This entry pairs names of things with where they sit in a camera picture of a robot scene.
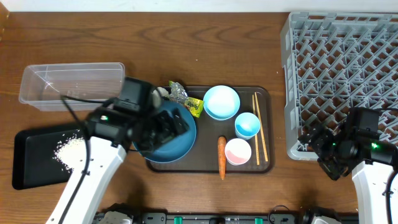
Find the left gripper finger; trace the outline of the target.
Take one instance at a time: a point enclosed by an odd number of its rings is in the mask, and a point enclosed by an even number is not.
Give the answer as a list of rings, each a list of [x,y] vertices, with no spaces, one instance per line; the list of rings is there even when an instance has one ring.
[[[167,111],[157,115],[157,125],[159,131],[157,139],[160,143],[167,143],[176,136],[175,121]]]
[[[180,114],[180,111],[178,109],[174,109],[172,111],[173,115],[173,120],[174,120],[174,126],[175,126],[175,132],[176,134],[182,135],[186,133],[189,130],[189,125],[187,122],[182,118],[182,115]]]

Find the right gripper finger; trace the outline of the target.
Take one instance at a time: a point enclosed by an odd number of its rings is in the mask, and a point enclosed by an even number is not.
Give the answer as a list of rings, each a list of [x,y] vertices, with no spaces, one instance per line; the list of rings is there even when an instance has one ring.
[[[308,144],[312,149],[319,149],[318,138],[320,137],[320,131],[312,130],[307,134],[301,135],[298,140],[302,144]]]
[[[331,180],[338,180],[340,178],[340,168],[337,163],[321,158],[318,158],[317,162]]]

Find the dark blue bowl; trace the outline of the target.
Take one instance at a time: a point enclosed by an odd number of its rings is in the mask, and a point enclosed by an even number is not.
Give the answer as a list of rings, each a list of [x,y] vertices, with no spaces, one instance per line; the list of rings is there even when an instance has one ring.
[[[182,115],[182,119],[188,124],[189,130],[186,133],[177,136],[173,140],[160,146],[153,152],[143,151],[143,148],[140,147],[140,145],[136,142],[134,142],[132,145],[148,161],[157,163],[177,161],[185,156],[195,143],[197,136],[195,120],[186,108],[172,101],[165,101],[159,109],[168,113],[171,112],[172,109],[178,109]]]

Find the pink cup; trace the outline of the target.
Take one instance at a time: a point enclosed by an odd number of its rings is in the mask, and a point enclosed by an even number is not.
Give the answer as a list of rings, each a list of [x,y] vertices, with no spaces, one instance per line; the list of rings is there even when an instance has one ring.
[[[247,163],[247,161],[250,160],[251,155],[251,147],[249,143],[243,139],[234,138],[226,143],[226,160],[234,166],[239,166]]]

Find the pile of white rice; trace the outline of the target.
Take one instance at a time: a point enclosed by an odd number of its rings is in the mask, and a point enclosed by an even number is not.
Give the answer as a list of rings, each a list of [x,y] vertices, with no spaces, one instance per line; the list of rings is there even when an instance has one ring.
[[[86,157],[86,147],[83,137],[73,134],[72,137],[59,141],[54,150],[53,160],[62,165],[61,170],[72,173]]]

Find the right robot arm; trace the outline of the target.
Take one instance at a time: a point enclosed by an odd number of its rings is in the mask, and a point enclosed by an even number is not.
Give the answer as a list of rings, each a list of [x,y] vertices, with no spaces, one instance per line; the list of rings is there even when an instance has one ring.
[[[331,180],[352,175],[360,223],[397,223],[397,146],[369,128],[314,128],[298,138]]]

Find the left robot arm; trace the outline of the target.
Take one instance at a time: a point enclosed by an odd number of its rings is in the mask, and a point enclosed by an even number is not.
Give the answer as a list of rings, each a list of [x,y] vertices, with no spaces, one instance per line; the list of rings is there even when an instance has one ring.
[[[79,121],[85,152],[66,184],[48,223],[90,223],[131,146],[150,159],[157,151],[197,133],[190,112],[166,101],[160,108],[111,98]]]

